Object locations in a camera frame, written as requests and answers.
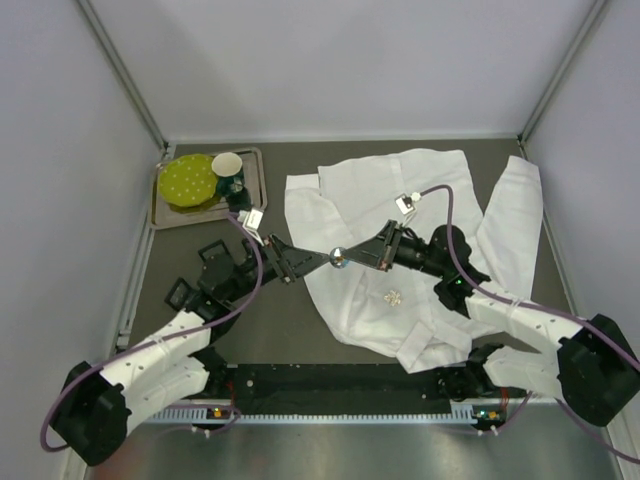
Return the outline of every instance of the metal tray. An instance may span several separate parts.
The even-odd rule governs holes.
[[[242,158],[245,186],[251,196],[253,205],[261,210],[267,206],[267,190],[264,182],[264,169],[262,166],[262,152],[257,148],[247,147],[236,150],[225,150],[237,153]],[[207,152],[207,155],[218,155],[224,152]],[[195,223],[213,222],[225,218],[229,211],[229,205],[222,200],[209,208],[177,208],[170,207],[158,193],[158,176],[162,170],[171,163],[171,160],[156,165],[153,172],[153,185],[151,186],[151,208],[149,209],[149,223],[156,230],[165,228],[183,227]]]

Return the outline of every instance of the dark gray table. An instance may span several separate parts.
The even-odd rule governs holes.
[[[180,146],[176,156],[242,146],[246,145]],[[255,146],[262,150],[269,197],[261,231],[276,232],[287,241],[290,240],[284,218],[287,175],[317,173],[319,165],[411,148],[461,149],[467,156],[480,206],[485,208],[509,155],[520,154],[515,140],[267,143]],[[132,342],[141,340],[172,318],[174,312],[163,303],[166,293],[178,276],[195,283],[201,268],[197,250],[218,238],[227,241],[232,253],[234,249],[241,253],[241,236],[224,221],[156,232],[133,325]],[[549,306],[568,308],[544,232],[538,253],[533,299]],[[395,361],[335,340],[314,307],[304,282],[287,287],[271,282],[265,286],[231,332],[217,343],[217,348],[232,363]]]
[[[289,239],[284,219],[287,175],[313,173],[318,165],[346,158],[399,152],[415,147],[462,149],[467,155],[480,205],[511,154],[514,140],[335,142],[257,145],[264,155],[269,206],[262,232]],[[183,146],[177,155],[219,151],[233,145]],[[157,232],[133,326],[133,341],[152,333],[174,315],[163,298],[174,280],[194,282],[201,263],[196,251],[223,238],[240,252],[240,235],[227,222]],[[542,235],[533,299],[567,308],[546,235]],[[267,285],[232,331],[217,344],[229,362],[392,362],[336,341],[318,315],[304,282]],[[602,480],[621,478],[614,460],[555,406],[527,407],[517,424],[499,438],[474,438],[420,425],[237,426],[205,441],[187,432],[158,437],[166,427],[143,425],[93,480],[343,480],[446,478],[452,480]]]

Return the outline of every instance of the white enclosure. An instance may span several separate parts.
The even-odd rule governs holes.
[[[604,3],[564,80],[547,88]],[[134,94],[78,4],[93,5]],[[151,116],[174,143],[515,138],[546,105],[523,146],[541,169],[569,293],[577,313],[611,316],[640,351],[636,0],[3,7],[1,479],[61,476],[65,457],[42,452],[38,431],[69,369],[109,354],[164,153]],[[129,101],[138,93],[146,123]]]
[[[640,350],[640,3],[614,2],[528,148],[580,314],[602,312]],[[640,399],[635,399],[640,418]]]
[[[169,140],[514,136],[591,0],[94,0]]]
[[[159,152],[72,2],[8,0],[0,26],[0,478],[44,480],[65,457],[40,424],[111,347]]]

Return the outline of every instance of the green plate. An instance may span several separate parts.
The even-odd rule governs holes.
[[[213,157],[200,153],[176,158],[158,176],[158,192],[178,207],[195,207],[210,200],[218,184],[212,161]]]

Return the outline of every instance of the metal ball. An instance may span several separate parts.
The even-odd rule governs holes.
[[[335,268],[344,268],[349,264],[349,260],[342,256],[343,250],[344,248],[342,247],[336,247],[331,250],[331,253],[329,254],[329,262],[331,262],[331,265]]]

